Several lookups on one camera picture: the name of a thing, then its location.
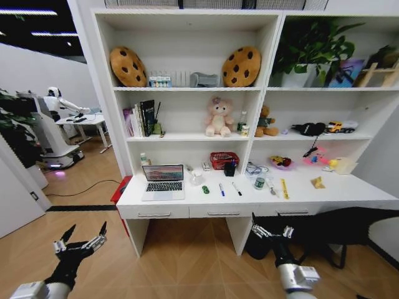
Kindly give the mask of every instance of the laptop keyboard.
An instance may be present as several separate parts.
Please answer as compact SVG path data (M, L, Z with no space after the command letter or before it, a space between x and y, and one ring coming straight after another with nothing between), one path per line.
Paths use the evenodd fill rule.
M180 191L180 190L183 190L182 182L157 182L157 183L148 183L146 192Z

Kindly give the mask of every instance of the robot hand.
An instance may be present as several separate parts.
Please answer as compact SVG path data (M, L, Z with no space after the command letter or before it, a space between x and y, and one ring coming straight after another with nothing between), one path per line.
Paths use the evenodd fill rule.
M60 241L54 242L55 254L60 262L53 274L45 280L46 284L64 283L69 286L71 291L75 285L75 277L80 263L86 257L91 256L97 249L103 246L105 241L107 241L105 237L107 232L107 221L105 221L100 229L99 235L90 241L66 244L74 232L75 227L76 224L62 235Z

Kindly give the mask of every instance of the wooden floor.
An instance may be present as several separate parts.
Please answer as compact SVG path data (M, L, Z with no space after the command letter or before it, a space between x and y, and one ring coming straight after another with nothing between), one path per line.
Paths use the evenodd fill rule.
M79 192L101 179L120 180L112 149L99 154L101 144L84 144L85 160L57 176L48 173L45 192ZM117 187L97 185L75 197L50 197L54 204L108 204ZM257 299L285 298L274 255L264 260L238 257L224 219L162 219L148 228L138 259L117 211L48 212L0 239L0 298L9 298L21 283L43 280L57 265L52 241L77 224L71 242L88 240L108 222L108 241L85 259L69 298L129 299ZM292 249L296 256L300 248ZM350 246L347 266L337 270L318 256L309 257L322 280L317 298L399 298L399 272L364 246Z

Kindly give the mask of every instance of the book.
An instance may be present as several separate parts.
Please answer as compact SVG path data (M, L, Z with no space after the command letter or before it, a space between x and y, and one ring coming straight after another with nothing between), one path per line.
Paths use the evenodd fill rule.
M155 101L148 100L140 102L144 124L144 134L146 137L152 134L155 123Z
M125 119L127 135L134 136L132 123L130 121L130 109L123 109L123 118Z
M144 122L143 122L143 115L142 115L142 109L140 104L136 104L137 106L137 114L138 114L138 124L139 124L139 130L140 130L140 136L143 137L144 135Z
M137 114L136 114L136 109L135 108L132 108L132 110L131 110L130 121L132 123L134 136L139 137L140 136L140 131L138 130L138 121L137 121Z

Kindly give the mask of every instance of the red basket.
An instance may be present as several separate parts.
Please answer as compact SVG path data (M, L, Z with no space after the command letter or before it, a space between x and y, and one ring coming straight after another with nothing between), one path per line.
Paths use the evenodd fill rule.
M214 170L223 170L224 164L227 162L232 162L233 160L236 162L236 165L239 164L238 156L232 152L222 151L219 153L211 153L210 160Z

